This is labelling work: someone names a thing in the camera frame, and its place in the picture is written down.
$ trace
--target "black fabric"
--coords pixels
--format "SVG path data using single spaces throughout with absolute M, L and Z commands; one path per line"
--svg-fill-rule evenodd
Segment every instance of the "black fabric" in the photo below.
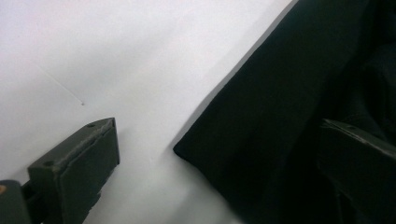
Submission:
M 247 223 L 342 223 L 316 166 L 318 127 L 355 120 L 394 143 L 394 8 L 300 0 L 174 151 Z

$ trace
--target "dark green plastic object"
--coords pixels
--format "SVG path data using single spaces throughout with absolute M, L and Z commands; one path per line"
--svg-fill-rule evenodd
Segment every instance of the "dark green plastic object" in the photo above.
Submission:
M 32 223 L 83 223 L 119 163 L 115 119 L 82 127 L 29 166 L 23 194 Z
M 32 223 L 21 194 L 21 185 L 15 180 L 0 181 L 0 223 Z

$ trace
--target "black plastic part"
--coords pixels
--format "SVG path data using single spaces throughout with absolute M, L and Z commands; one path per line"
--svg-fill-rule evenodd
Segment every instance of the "black plastic part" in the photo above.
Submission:
M 357 215 L 373 223 L 396 223 L 396 147 L 357 127 L 325 120 L 318 167 Z
M 48 215 L 47 206 L 44 203 L 43 194 L 32 189 L 30 181 L 22 186 L 23 197 L 29 211 L 32 224 L 40 224 Z
M 32 224 L 21 185 L 15 180 L 0 181 L 0 224 Z
M 81 224 L 120 163 L 114 119 L 78 130 L 29 168 L 32 190 L 43 195 L 45 224 Z

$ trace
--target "white surface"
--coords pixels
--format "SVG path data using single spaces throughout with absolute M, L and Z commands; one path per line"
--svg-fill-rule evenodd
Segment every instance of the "white surface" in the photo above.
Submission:
M 290 2 L 0 1 L 0 179 L 115 117 L 121 164 L 85 223 L 240 223 L 172 147 Z

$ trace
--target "dark plastic object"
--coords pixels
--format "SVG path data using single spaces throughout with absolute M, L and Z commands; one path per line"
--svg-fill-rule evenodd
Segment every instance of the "dark plastic object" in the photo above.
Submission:
M 396 223 L 396 147 L 357 127 L 325 120 L 318 166 L 367 221 Z
M 28 168 L 30 181 L 23 194 L 32 222 L 81 224 L 119 163 L 114 119 L 98 120 L 72 134 Z M 19 213 L 12 211 L 9 217 Z M 0 224 L 6 223 L 1 217 Z
M 15 180 L 0 181 L 0 223 L 31 224 L 21 185 Z

